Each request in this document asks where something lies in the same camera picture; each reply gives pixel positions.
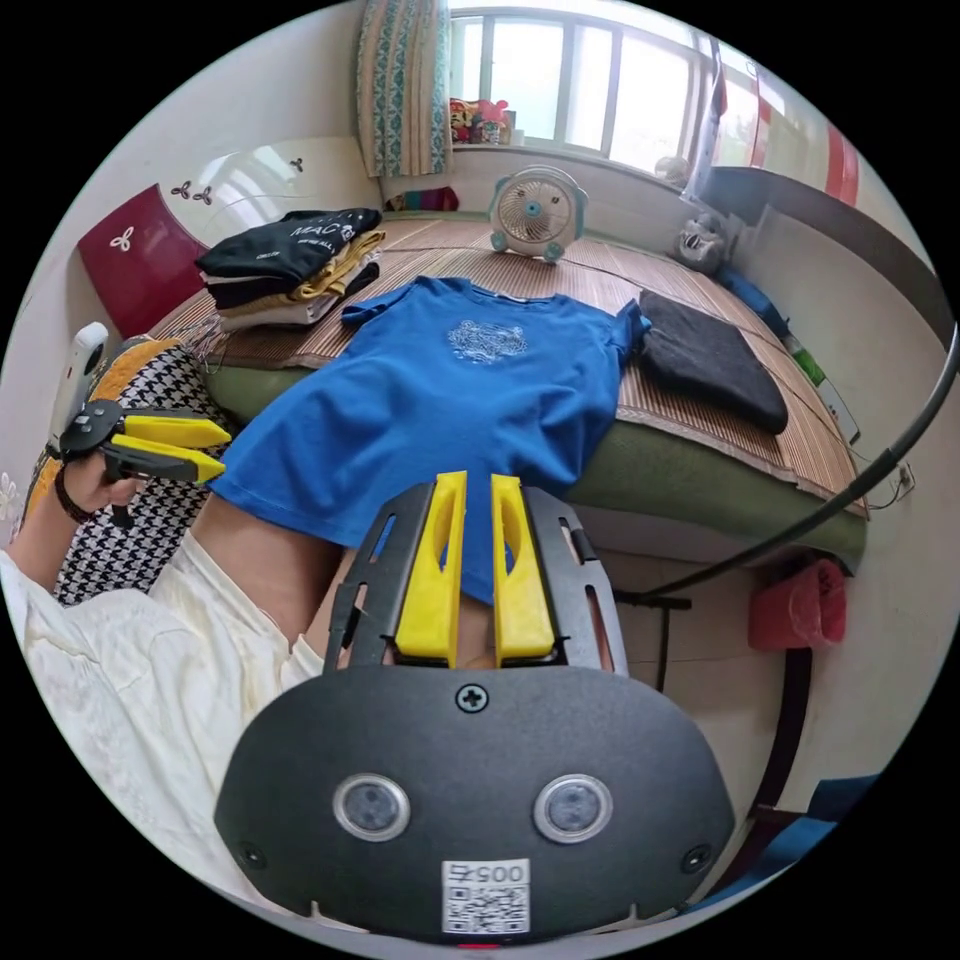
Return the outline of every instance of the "white pants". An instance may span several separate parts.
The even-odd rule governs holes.
[[[14,631],[61,733],[107,797],[180,867],[263,906],[213,825],[247,724],[323,660],[187,534],[149,595],[61,607],[0,553]]]

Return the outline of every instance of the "desk fan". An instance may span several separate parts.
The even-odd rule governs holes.
[[[497,182],[490,243],[497,253],[513,250],[556,263],[583,236],[586,206],[586,193],[569,174],[555,167],[527,167]]]

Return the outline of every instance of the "houndstooth cushion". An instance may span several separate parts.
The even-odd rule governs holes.
[[[125,407],[188,408],[231,434],[227,416],[203,383],[200,364],[187,350],[172,346],[148,361],[121,392]],[[223,448],[208,450],[217,457]],[[42,469],[38,464],[37,475]],[[82,526],[60,570],[54,596],[71,606],[107,590],[147,591],[180,545],[207,498],[207,488],[154,478],[130,505],[132,530],[113,525],[109,510]]]

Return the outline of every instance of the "gray stuffed animal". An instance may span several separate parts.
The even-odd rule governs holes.
[[[674,241],[674,257],[691,270],[708,276],[716,273],[726,252],[726,231],[720,218],[712,213],[701,213],[688,220]]]

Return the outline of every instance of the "qr code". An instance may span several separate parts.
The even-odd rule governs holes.
[[[528,860],[444,861],[444,933],[503,936],[529,931]]]

